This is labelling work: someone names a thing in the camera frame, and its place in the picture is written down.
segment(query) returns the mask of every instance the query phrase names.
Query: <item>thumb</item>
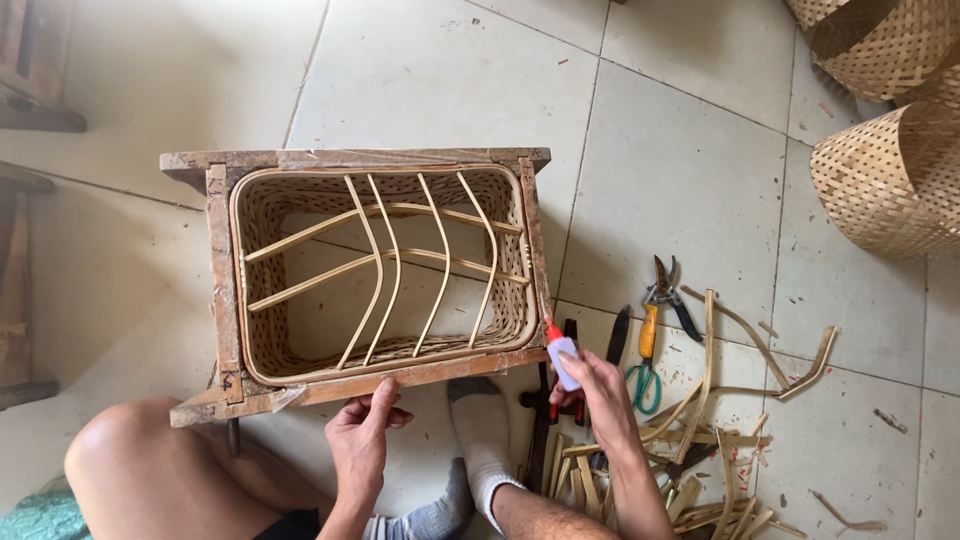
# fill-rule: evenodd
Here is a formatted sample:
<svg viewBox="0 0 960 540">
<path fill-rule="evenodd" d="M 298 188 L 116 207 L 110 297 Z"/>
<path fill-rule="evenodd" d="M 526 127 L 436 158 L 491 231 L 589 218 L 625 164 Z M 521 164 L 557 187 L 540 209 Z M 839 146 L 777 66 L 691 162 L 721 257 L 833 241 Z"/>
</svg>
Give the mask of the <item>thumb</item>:
<svg viewBox="0 0 960 540">
<path fill-rule="evenodd" d="M 588 363 L 563 352 L 558 354 L 558 358 L 560 359 L 560 365 L 564 367 L 564 371 L 579 382 L 584 387 L 585 392 L 596 389 L 596 377 L 593 368 Z"/>
<path fill-rule="evenodd" d="M 370 399 L 370 412 L 367 419 L 364 420 L 364 426 L 374 426 L 378 430 L 387 428 L 387 417 L 390 415 L 390 409 L 394 406 L 394 396 L 396 395 L 396 379 L 388 377 L 376 387 L 373 397 Z"/>
</svg>

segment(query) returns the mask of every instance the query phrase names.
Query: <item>white sock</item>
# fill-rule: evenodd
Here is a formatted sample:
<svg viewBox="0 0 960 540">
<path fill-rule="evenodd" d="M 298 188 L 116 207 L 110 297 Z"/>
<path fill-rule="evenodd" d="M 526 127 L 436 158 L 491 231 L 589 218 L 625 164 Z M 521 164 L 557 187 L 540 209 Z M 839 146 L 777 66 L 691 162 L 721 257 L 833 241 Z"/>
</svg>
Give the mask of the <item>white sock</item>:
<svg viewBox="0 0 960 540">
<path fill-rule="evenodd" d="M 493 518 L 493 491 L 505 483 L 525 489 L 510 474 L 503 394 L 490 379 L 470 377 L 448 382 L 446 397 L 464 451 L 470 493 L 477 509 L 503 534 Z"/>
</svg>

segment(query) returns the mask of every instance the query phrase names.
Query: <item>gray sock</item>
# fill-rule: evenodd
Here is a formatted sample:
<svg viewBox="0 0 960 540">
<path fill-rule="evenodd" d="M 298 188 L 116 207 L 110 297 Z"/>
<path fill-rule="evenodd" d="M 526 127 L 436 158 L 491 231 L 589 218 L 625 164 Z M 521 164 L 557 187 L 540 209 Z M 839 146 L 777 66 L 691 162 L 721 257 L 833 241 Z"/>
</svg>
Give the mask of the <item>gray sock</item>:
<svg viewBox="0 0 960 540">
<path fill-rule="evenodd" d="M 475 511 L 467 467 L 462 457 L 450 461 L 450 475 L 446 493 L 431 504 L 426 504 L 404 516 L 388 520 L 387 540 L 445 540 L 459 538 L 469 526 Z"/>
</svg>

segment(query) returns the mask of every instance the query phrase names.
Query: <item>curved bamboo rib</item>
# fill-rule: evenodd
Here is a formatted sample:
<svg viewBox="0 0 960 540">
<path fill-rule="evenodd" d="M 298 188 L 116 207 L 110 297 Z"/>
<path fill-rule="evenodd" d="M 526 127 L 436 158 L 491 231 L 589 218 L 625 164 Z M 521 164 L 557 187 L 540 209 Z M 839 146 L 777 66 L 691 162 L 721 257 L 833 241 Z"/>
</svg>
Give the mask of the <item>curved bamboo rib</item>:
<svg viewBox="0 0 960 540">
<path fill-rule="evenodd" d="M 404 256 L 411 255 L 416 257 L 434 258 L 436 260 L 446 260 L 446 256 L 442 253 L 437 253 L 434 251 L 422 250 L 417 248 L 403 248 L 400 250 L 400 253 Z M 396 251 L 394 250 L 382 251 L 380 252 L 380 256 L 386 257 L 386 258 L 395 258 Z M 313 287 L 320 285 L 324 282 L 329 282 L 330 280 L 339 278 L 340 276 L 343 276 L 350 270 L 355 270 L 357 268 L 360 268 L 361 266 L 370 264 L 371 262 L 373 262 L 373 255 L 367 255 L 367 256 L 360 257 L 357 260 L 352 260 L 347 264 L 342 264 L 334 268 L 333 270 L 323 272 L 320 276 L 310 278 L 305 282 L 297 283 L 296 285 L 290 288 L 281 290 L 277 294 L 268 296 L 263 300 L 254 302 L 253 304 L 250 304 L 249 306 L 247 306 L 247 309 L 249 311 L 259 311 L 261 309 L 266 309 L 267 307 L 270 307 L 270 306 L 275 306 L 283 302 L 284 300 L 289 300 L 294 296 L 297 296 L 303 291 L 310 290 Z M 462 258 L 451 257 L 450 262 L 454 262 L 456 264 L 463 266 L 464 268 L 474 270 L 476 272 L 480 272 L 481 274 L 484 274 L 484 275 L 490 274 L 490 271 L 491 271 L 491 268 L 489 266 L 484 266 L 483 264 L 477 264 L 476 262 L 473 262 L 471 260 L 464 260 Z M 498 280 L 513 282 L 518 285 L 526 286 L 527 284 L 530 283 L 529 278 L 524 278 L 523 276 L 517 276 L 515 274 L 507 274 L 506 272 L 496 272 L 495 275 Z"/>
<path fill-rule="evenodd" d="M 393 214 L 419 214 L 419 215 L 433 215 L 433 210 L 426 205 L 414 205 L 412 203 L 386 203 L 382 205 L 383 208 L 387 210 L 387 213 Z M 380 212 L 379 205 L 369 205 L 363 208 L 364 212 L 372 217 L 376 217 Z M 513 236 L 520 236 L 520 233 L 523 232 L 521 227 L 516 225 L 510 225 L 509 223 L 501 223 L 499 221 L 491 221 L 490 225 L 484 223 L 484 220 L 470 215 L 467 213 L 462 213 L 454 210 L 448 209 L 437 209 L 437 213 L 443 219 L 449 219 L 450 221 L 456 221 L 457 223 L 463 223 L 464 225 L 470 225 L 472 227 L 493 227 L 493 230 L 497 233 L 512 234 Z M 285 252 L 286 250 L 301 244 L 310 238 L 318 234 L 325 233 L 331 229 L 340 227 L 341 225 L 346 225 L 347 223 L 353 221 L 360 215 L 360 211 L 353 209 L 346 211 L 340 215 L 331 217 L 325 221 L 318 223 L 312 227 L 308 227 L 299 233 L 293 233 L 282 240 L 274 242 L 269 246 L 256 250 L 255 252 L 244 257 L 246 262 L 258 262 L 267 257 L 272 257 L 274 255 Z"/>
<path fill-rule="evenodd" d="M 383 200 L 380 199 L 380 192 L 377 191 L 376 184 L 373 183 L 373 174 L 367 173 L 367 181 L 370 182 L 370 189 L 373 190 L 373 196 L 376 197 L 376 203 L 380 206 L 380 213 L 383 214 L 383 224 L 387 226 L 387 232 L 390 233 L 390 241 L 394 244 L 394 252 L 396 253 L 396 280 L 394 281 L 394 294 L 390 296 L 390 303 L 387 304 L 387 312 L 383 314 L 383 320 L 380 321 L 380 328 L 376 329 L 376 335 L 373 337 L 370 348 L 367 350 L 367 357 L 363 359 L 363 365 L 370 364 L 370 357 L 373 356 L 373 349 L 376 347 L 376 342 L 380 339 L 380 334 L 383 333 L 383 328 L 387 326 L 387 319 L 390 318 L 390 312 L 394 310 L 396 294 L 400 290 L 400 248 L 396 245 L 394 227 L 390 224 L 390 218 L 387 216 L 387 209 L 383 207 Z"/>
<path fill-rule="evenodd" d="M 457 178 L 460 179 L 460 184 L 464 187 L 467 195 L 469 195 L 470 201 L 473 203 L 473 207 L 476 208 L 477 213 L 480 214 L 480 219 L 483 219 L 484 225 L 487 226 L 487 234 L 490 235 L 490 245 L 493 248 L 493 261 L 490 265 L 490 278 L 487 280 L 487 290 L 483 293 L 483 302 L 480 304 L 480 312 L 477 313 L 477 322 L 473 323 L 473 333 L 470 335 L 470 342 L 467 345 L 468 349 L 472 349 L 473 342 L 476 341 L 477 338 L 477 332 L 480 330 L 480 321 L 483 319 L 483 312 L 487 310 L 487 301 L 490 299 L 490 290 L 493 288 L 493 278 L 496 277 L 496 236 L 493 235 L 493 227 L 490 226 L 490 221 L 487 219 L 487 214 L 485 214 L 483 209 L 480 208 L 480 203 L 477 202 L 477 198 L 473 196 L 473 191 L 470 190 L 470 186 L 467 185 L 467 181 L 464 180 L 464 174 L 460 171 L 457 171 Z"/>
<path fill-rule="evenodd" d="M 426 186 L 426 180 L 423 179 L 423 173 L 417 173 L 417 178 L 420 179 L 420 185 L 423 187 L 423 193 L 426 194 L 426 201 L 430 203 L 430 208 L 433 209 L 433 217 L 437 220 L 437 229 L 440 229 L 440 238 L 444 241 L 446 268 L 444 270 L 444 281 L 440 284 L 440 294 L 437 295 L 437 302 L 434 303 L 433 310 L 430 311 L 430 317 L 426 320 L 426 326 L 423 327 L 423 333 L 420 334 L 420 341 L 417 342 L 417 347 L 414 348 L 414 358 L 416 358 L 417 354 L 420 352 L 420 347 L 423 345 L 423 339 L 426 337 L 426 333 L 430 331 L 430 325 L 433 324 L 433 318 L 437 316 L 437 309 L 440 308 L 440 301 L 444 299 L 444 293 L 446 292 L 446 282 L 450 279 L 450 244 L 446 241 L 444 222 L 440 220 L 440 213 L 437 212 L 437 205 L 433 203 L 433 195 L 430 194 L 430 188 Z"/>
<path fill-rule="evenodd" d="M 360 204 L 360 197 L 357 196 L 357 190 L 353 187 L 353 181 L 350 179 L 350 175 L 344 175 L 344 181 L 350 190 L 350 197 L 353 198 L 353 204 L 357 206 L 357 209 L 362 209 L 363 206 Z M 370 298 L 370 305 L 367 306 L 367 312 L 364 313 L 363 319 L 360 321 L 360 326 L 357 327 L 357 330 L 353 333 L 353 337 L 350 340 L 350 344 L 347 345 L 347 348 L 344 350 L 344 355 L 340 358 L 337 369 L 344 369 L 347 356 L 350 356 L 350 352 L 353 351 L 353 346 L 356 345 L 357 338 L 360 337 L 360 332 L 367 326 L 367 320 L 370 319 L 370 314 L 373 313 L 373 307 L 376 306 L 376 301 L 380 298 L 380 289 L 383 287 L 383 257 L 380 255 L 380 248 L 376 247 L 376 238 L 373 237 L 370 222 L 367 220 L 367 213 L 361 211 L 359 214 L 360 221 L 363 222 L 364 231 L 367 232 L 367 238 L 370 240 L 370 247 L 373 249 L 373 258 L 376 260 L 376 288 L 373 290 L 373 297 Z M 368 357 L 370 357 L 372 351 L 373 347 L 371 346 L 368 351 Z"/>
</svg>

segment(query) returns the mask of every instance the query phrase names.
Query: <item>yellow handle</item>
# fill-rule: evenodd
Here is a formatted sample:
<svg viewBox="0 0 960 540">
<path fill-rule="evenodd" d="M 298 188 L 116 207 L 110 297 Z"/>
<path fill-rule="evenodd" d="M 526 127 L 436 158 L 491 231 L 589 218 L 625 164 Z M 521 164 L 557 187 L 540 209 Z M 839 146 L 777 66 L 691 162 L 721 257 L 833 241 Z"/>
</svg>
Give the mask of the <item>yellow handle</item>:
<svg viewBox="0 0 960 540">
<path fill-rule="evenodd" d="M 640 327 L 640 356 L 652 358 L 654 357 L 654 340 L 657 339 L 657 307 L 643 304 L 643 310 L 647 314 L 643 318 L 643 326 Z"/>
</svg>

